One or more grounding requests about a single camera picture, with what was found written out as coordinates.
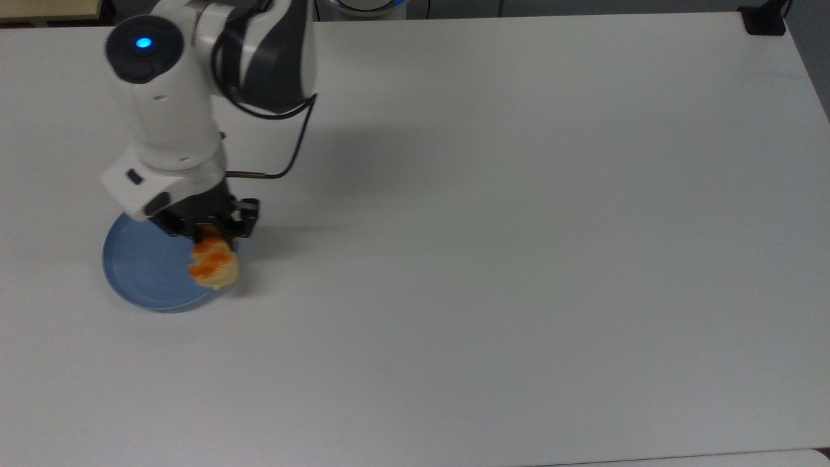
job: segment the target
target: blue light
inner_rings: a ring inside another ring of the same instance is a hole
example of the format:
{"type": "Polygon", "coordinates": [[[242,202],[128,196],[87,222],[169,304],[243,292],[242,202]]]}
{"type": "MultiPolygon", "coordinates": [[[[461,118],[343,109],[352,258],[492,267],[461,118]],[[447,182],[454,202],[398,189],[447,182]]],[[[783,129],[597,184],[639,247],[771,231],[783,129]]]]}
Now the blue light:
{"type": "Polygon", "coordinates": [[[145,49],[145,48],[150,47],[152,45],[153,45],[153,39],[150,39],[149,37],[139,37],[135,41],[135,46],[138,47],[139,49],[145,49]]]}

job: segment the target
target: black object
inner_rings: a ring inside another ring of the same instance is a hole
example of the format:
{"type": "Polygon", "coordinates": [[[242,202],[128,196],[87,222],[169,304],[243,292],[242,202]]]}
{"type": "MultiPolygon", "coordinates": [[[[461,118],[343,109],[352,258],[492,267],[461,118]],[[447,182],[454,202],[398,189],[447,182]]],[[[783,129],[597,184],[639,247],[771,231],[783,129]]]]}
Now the black object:
{"type": "Polygon", "coordinates": [[[106,58],[119,78],[134,84],[152,81],[173,68],[184,52],[184,37],[162,17],[132,17],[110,32],[106,58]]]}
{"type": "Polygon", "coordinates": [[[127,170],[127,178],[134,184],[141,184],[144,181],[144,178],[133,169],[127,170]]]}
{"type": "Polygon", "coordinates": [[[739,7],[746,31],[753,36],[783,36],[787,27],[781,9],[786,3],[787,0],[768,0],[760,7],[739,7]]]}
{"type": "Polygon", "coordinates": [[[257,11],[235,8],[228,15],[225,29],[213,46],[211,69],[219,90],[232,104],[248,104],[285,118],[287,114],[300,113],[298,107],[307,100],[301,77],[303,51],[298,46],[305,38],[307,8],[307,2],[290,3],[286,14],[266,34],[251,57],[244,86],[240,83],[242,46],[248,20],[257,11]],[[222,65],[217,72],[219,51],[222,65]]]}
{"type": "Polygon", "coordinates": [[[202,241],[200,225],[212,225],[227,240],[248,238],[259,219],[259,199],[237,201],[223,180],[213,188],[189,196],[150,217],[167,235],[202,241]]]}
{"type": "Polygon", "coordinates": [[[152,216],[162,209],[166,208],[168,204],[170,204],[170,193],[164,191],[163,193],[159,193],[156,195],[155,198],[151,199],[149,203],[144,206],[144,215],[145,216],[152,216]]]}

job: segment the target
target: floor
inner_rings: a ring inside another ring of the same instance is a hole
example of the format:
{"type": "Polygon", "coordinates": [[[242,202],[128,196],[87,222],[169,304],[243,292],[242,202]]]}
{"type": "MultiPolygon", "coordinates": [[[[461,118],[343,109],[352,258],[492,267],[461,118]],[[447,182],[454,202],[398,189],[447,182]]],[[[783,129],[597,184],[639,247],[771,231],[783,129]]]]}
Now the floor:
{"type": "MultiPolygon", "coordinates": [[[[244,6],[253,0],[224,0],[244,6]]],[[[114,0],[116,21],[148,12],[157,0],[114,0]]],[[[317,0],[322,19],[329,17],[325,0],[317,0]]],[[[560,16],[657,12],[727,12],[763,0],[410,0],[408,17],[430,18],[560,16]]],[[[824,111],[830,116],[830,0],[793,0],[787,17],[804,65],[813,80],[824,111]]]]}

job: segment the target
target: white robot link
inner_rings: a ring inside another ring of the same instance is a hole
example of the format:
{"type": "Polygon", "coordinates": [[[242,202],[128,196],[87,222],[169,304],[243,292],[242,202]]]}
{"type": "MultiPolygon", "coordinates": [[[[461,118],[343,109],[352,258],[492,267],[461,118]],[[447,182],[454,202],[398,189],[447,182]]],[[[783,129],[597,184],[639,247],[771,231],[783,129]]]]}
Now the white robot link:
{"type": "Polygon", "coordinates": [[[131,141],[101,181],[132,219],[194,242],[205,224],[228,241],[251,235],[259,201],[236,199],[227,177],[274,179],[293,165],[316,98],[312,24],[308,0],[162,0],[113,29],[105,53],[131,141]],[[286,170],[227,172],[211,94],[273,120],[308,109],[286,170]]]}

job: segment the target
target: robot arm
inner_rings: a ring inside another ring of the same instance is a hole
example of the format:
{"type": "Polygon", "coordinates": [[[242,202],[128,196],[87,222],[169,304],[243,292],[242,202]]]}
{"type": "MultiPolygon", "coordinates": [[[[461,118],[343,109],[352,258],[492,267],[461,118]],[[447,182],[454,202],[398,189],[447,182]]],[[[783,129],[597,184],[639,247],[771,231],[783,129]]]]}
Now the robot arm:
{"type": "Polygon", "coordinates": [[[101,180],[130,217],[194,241],[204,225],[228,240],[251,234],[259,202],[228,190],[210,95],[265,118],[304,109],[315,79],[310,24],[307,0],[267,11],[164,0],[112,31],[110,83],[131,144],[101,180]]]}

